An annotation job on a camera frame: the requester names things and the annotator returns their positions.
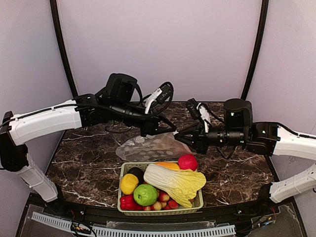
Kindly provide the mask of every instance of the white wall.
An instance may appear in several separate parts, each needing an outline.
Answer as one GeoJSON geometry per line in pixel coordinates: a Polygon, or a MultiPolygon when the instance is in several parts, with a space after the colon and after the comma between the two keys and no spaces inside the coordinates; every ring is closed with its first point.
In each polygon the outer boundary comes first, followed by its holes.
{"type": "MultiPolygon", "coordinates": [[[[0,117],[31,112],[71,98],[48,0],[0,0],[0,117]]],[[[61,133],[27,143],[46,170],[61,133]]],[[[0,171],[0,236],[15,236],[30,189],[0,171]]]]}
{"type": "MultiPolygon", "coordinates": [[[[256,121],[279,121],[316,135],[316,2],[273,0],[248,99],[256,121]]],[[[280,179],[314,161],[273,157],[280,179]]],[[[296,196],[308,236],[315,236],[316,194],[296,196]]]]}
{"type": "Polygon", "coordinates": [[[260,0],[60,0],[59,5],[79,94],[96,93],[114,72],[136,77],[143,94],[172,81],[175,101],[241,96],[260,0]]]}

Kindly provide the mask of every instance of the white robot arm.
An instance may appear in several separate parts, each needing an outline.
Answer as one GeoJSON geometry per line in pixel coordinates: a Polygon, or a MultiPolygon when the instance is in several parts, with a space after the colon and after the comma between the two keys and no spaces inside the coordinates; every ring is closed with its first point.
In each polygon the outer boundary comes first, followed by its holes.
{"type": "MultiPolygon", "coordinates": [[[[62,104],[35,111],[13,115],[7,112],[0,125],[0,163],[2,169],[20,176],[30,188],[33,188],[46,202],[62,196],[61,190],[51,182],[28,153],[26,142],[57,131],[93,126],[108,121],[123,122],[127,126],[140,128],[142,136],[173,132],[176,127],[162,114],[163,109],[147,114],[146,108],[131,105],[130,99],[134,89],[140,94],[137,80],[124,74],[112,74],[107,85],[97,94],[86,94],[68,100],[62,104]],[[160,127],[164,122],[169,127],[160,127]]],[[[157,98],[162,104],[173,96],[172,84],[166,82],[161,86],[163,98],[157,98]]]]}
{"type": "MultiPolygon", "coordinates": [[[[249,101],[231,99],[224,103],[224,126],[212,127],[209,114],[215,115],[206,104],[194,99],[187,102],[191,116],[199,122],[175,135],[175,139],[187,144],[197,153],[205,154],[208,146],[242,146],[243,149],[265,156],[287,155],[316,160],[316,136],[298,133],[276,122],[252,123],[252,107],[249,101]]],[[[309,169],[280,182],[263,186],[260,196],[275,203],[316,188],[316,162],[309,169]]]]}
{"type": "MultiPolygon", "coordinates": [[[[280,141],[276,142],[273,155],[287,155],[316,160],[316,137],[297,133],[297,135],[285,130],[277,129],[280,141]]],[[[275,202],[300,194],[306,190],[316,188],[316,162],[307,170],[294,175],[286,180],[272,183],[270,199],[275,202]]]]}

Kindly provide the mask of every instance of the yellow fruit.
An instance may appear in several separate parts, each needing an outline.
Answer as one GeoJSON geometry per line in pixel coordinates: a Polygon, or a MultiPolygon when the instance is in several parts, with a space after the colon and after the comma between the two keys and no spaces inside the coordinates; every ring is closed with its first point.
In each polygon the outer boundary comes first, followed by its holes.
{"type": "Polygon", "coordinates": [[[120,189],[125,195],[130,195],[134,192],[138,185],[138,178],[133,174],[125,174],[120,183],[120,189]]]}
{"type": "Polygon", "coordinates": [[[176,163],[158,162],[158,163],[155,163],[155,164],[159,165],[159,166],[162,166],[162,167],[165,167],[165,168],[170,169],[170,170],[180,170],[180,167],[176,163]]]}

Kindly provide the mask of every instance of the black frame pole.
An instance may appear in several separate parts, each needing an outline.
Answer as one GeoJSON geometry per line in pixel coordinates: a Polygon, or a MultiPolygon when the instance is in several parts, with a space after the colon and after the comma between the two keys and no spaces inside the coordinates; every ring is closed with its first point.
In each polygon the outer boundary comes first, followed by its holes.
{"type": "Polygon", "coordinates": [[[50,9],[51,9],[51,14],[53,18],[53,23],[54,23],[54,28],[55,28],[61,60],[63,61],[64,70],[66,73],[66,77],[67,77],[67,81],[68,81],[71,93],[73,97],[75,97],[75,96],[78,96],[78,92],[77,92],[77,88],[76,88],[75,81],[73,78],[73,74],[71,73],[71,69],[70,69],[70,65],[69,65],[69,61],[67,57],[64,38],[63,38],[60,20],[59,20],[57,0],[50,0],[50,9]]]}
{"type": "Polygon", "coordinates": [[[265,29],[265,24],[266,24],[266,19],[267,19],[268,5],[269,5],[269,0],[262,0],[256,42],[255,42],[255,46],[253,49],[252,58],[250,61],[250,66],[249,66],[249,71],[247,74],[246,82],[245,82],[245,85],[243,86],[243,90],[242,90],[242,94],[241,94],[241,99],[243,99],[243,100],[247,99],[247,95],[248,95],[248,92],[250,89],[253,74],[254,74],[255,69],[256,69],[256,65],[257,65],[257,61],[258,61],[258,57],[259,57],[259,52],[260,52],[260,47],[261,47],[261,42],[262,42],[262,38],[263,38],[263,32],[265,29]]]}

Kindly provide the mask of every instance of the white arm segment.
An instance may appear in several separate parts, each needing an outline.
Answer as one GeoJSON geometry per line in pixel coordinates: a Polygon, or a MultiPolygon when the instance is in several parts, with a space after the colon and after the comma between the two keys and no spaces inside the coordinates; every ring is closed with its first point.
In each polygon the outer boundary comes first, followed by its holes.
{"type": "Polygon", "coordinates": [[[312,188],[316,188],[316,164],[291,178],[272,183],[270,199],[278,203],[312,188]]]}
{"type": "Polygon", "coordinates": [[[205,132],[208,133],[208,123],[206,121],[211,123],[211,118],[209,117],[209,113],[208,113],[207,109],[204,106],[200,106],[200,104],[201,103],[199,103],[197,105],[197,109],[199,110],[199,112],[201,114],[201,118],[204,121],[205,132]]]}
{"type": "MultiPolygon", "coordinates": [[[[273,155],[296,156],[316,160],[316,139],[296,136],[282,127],[278,128],[277,136],[280,137],[280,141],[276,142],[273,155]]],[[[312,188],[316,188],[316,164],[291,178],[272,183],[270,199],[278,203],[312,188]]]]}
{"type": "MultiPolygon", "coordinates": [[[[19,146],[25,144],[27,141],[53,132],[80,128],[80,114],[75,111],[76,102],[74,100],[68,100],[59,105],[65,104],[74,104],[74,106],[53,109],[11,121],[9,123],[11,126],[9,133],[15,145],[19,146]]],[[[27,154],[27,160],[29,166],[24,166],[21,170],[15,172],[15,174],[20,176],[29,187],[34,189],[46,202],[57,199],[58,192],[56,185],[43,174],[29,154],[27,154]]]]}
{"type": "MultiPolygon", "coordinates": [[[[314,137],[306,133],[298,134],[314,137]]],[[[277,136],[281,140],[276,142],[273,155],[286,155],[316,160],[316,139],[296,136],[286,131],[283,127],[277,129],[277,136]]]]}
{"type": "Polygon", "coordinates": [[[75,111],[76,102],[68,100],[59,105],[64,104],[74,104],[74,106],[50,110],[10,122],[9,125],[12,127],[10,135],[15,145],[25,144],[27,141],[53,132],[80,128],[80,114],[75,111]]]}
{"type": "Polygon", "coordinates": [[[27,154],[29,166],[24,166],[21,170],[14,172],[20,176],[31,189],[34,189],[44,201],[50,202],[57,199],[57,188],[33,162],[32,157],[27,154]]]}
{"type": "Polygon", "coordinates": [[[146,100],[145,103],[145,114],[148,114],[150,106],[152,105],[152,103],[158,98],[158,96],[160,96],[160,94],[162,93],[162,90],[160,88],[157,88],[151,95],[150,97],[148,97],[148,99],[146,100]]]}

